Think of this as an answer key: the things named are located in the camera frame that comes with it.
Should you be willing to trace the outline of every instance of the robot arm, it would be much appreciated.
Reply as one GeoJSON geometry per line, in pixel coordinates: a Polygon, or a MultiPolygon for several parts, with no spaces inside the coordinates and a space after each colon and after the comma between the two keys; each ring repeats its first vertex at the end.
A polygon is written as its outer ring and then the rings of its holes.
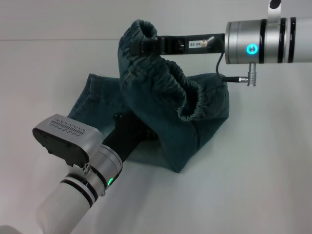
{"type": "Polygon", "coordinates": [[[118,178],[136,146],[157,138],[133,112],[114,118],[115,129],[105,139],[98,129],[61,115],[33,129],[36,140],[69,166],[68,175],[37,210],[43,233],[70,233],[118,178]]]}
{"type": "Polygon", "coordinates": [[[227,82],[256,85],[256,64],[312,62],[312,18],[281,18],[281,0],[271,0],[268,19],[229,22],[225,34],[170,37],[134,42],[133,55],[187,55],[221,53],[227,64],[249,64],[247,77],[227,82]]]}
{"type": "MultiPolygon", "coordinates": [[[[281,18],[281,1],[269,3],[268,19],[229,22],[225,34],[170,37],[134,42],[133,55],[221,53],[227,64],[249,64],[247,77],[227,82],[256,85],[256,64],[312,62],[312,18],[281,18]]],[[[119,176],[123,162],[152,132],[133,113],[116,115],[116,128],[104,139],[99,130],[54,115],[33,129],[48,152],[65,160],[69,174],[38,209],[45,234],[68,234],[119,176]]]]}

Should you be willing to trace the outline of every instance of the blue led light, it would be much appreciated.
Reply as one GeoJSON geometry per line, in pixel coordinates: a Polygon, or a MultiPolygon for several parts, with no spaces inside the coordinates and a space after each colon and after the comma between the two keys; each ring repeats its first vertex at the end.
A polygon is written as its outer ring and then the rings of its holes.
{"type": "Polygon", "coordinates": [[[246,51],[250,55],[255,55],[258,53],[258,46],[256,44],[249,44],[246,48],[246,51]]]}

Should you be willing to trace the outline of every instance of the silver cylindrical joint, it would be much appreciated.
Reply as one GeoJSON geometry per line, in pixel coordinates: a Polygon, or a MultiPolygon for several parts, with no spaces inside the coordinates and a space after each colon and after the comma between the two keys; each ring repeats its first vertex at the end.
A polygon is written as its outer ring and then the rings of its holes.
{"type": "Polygon", "coordinates": [[[249,64],[249,72],[248,72],[248,86],[256,85],[256,74],[255,71],[255,63],[249,64]]]}
{"type": "Polygon", "coordinates": [[[122,160],[118,154],[106,145],[101,145],[98,152],[90,159],[91,168],[104,179],[107,189],[122,169],[122,160]]]}
{"type": "Polygon", "coordinates": [[[229,22],[227,64],[312,62],[312,18],[229,22]]]}
{"type": "Polygon", "coordinates": [[[90,168],[89,164],[86,164],[85,167],[83,168],[80,168],[75,165],[73,167],[69,166],[67,176],[71,176],[76,179],[79,179],[79,177],[83,178],[95,190],[95,192],[97,193],[97,197],[104,196],[105,195],[104,183],[101,181],[101,179],[99,178],[97,174],[95,174],[91,169],[88,169],[88,168],[90,168]]]}

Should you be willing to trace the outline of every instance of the black stripe band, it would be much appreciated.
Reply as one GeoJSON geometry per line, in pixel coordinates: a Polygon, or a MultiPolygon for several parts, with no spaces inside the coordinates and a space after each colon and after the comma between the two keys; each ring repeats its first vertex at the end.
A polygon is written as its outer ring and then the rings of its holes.
{"type": "Polygon", "coordinates": [[[69,184],[70,186],[74,187],[75,189],[77,189],[79,192],[81,192],[81,194],[87,199],[88,203],[90,204],[90,208],[93,205],[92,199],[90,198],[90,196],[88,195],[88,193],[86,191],[84,191],[79,185],[75,184],[74,182],[64,179],[60,182],[61,183],[65,183],[65,184],[69,184]]]}
{"type": "Polygon", "coordinates": [[[264,63],[264,42],[265,42],[265,28],[267,26],[267,20],[261,20],[260,26],[260,42],[259,42],[259,63],[264,63]]]}
{"type": "Polygon", "coordinates": [[[277,63],[282,63],[283,62],[285,30],[286,30],[286,18],[281,18],[281,28],[280,28],[280,31],[279,31],[279,44],[278,44],[278,59],[277,59],[277,63]]]}
{"type": "Polygon", "coordinates": [[[77,174],[68,174],[67,176],[74,178],[74,179],[80,181],[82,184],[84,184],[90,190],[90,192],[92,192],[95,201],[97,201],[98,194],[97,194],[96,190],[93,188],[93,186],[86,179],[82,178],[81,176],[79,176],[77,174]]]}
{"type": "Polygon", "coordinates": [[[97,169],[95,169],[93,166],[90,165],[90,167],[91,167],[91,170],[94,172],[94,174],[96,174],[99,177],[99,179],[103,182],[104,187],[106,189],[107,188],[107,182],[106,182],[106,179],[104,178],[104,176],[97,169]]]}
{"type": "Polygon", "coordinates": [[[296,39],[296,17],[292,17],[291,18],[291,38],[290,38],[290,42],[289,42],[288,63],[293,62],[295,39],[296,39]]]}

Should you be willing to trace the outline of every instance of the green led light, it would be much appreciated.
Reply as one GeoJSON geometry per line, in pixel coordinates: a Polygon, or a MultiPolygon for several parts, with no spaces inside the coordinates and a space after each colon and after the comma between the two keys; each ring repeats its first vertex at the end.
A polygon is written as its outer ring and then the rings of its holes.
{"type": "Polygon", "coordinates": [[[113,182],[113,178],[111,178],[109,181],[108,181],[108,184],[107,184],[107,186],[110,186],[111,184],[112,184],[112,182],[113,182]]]}

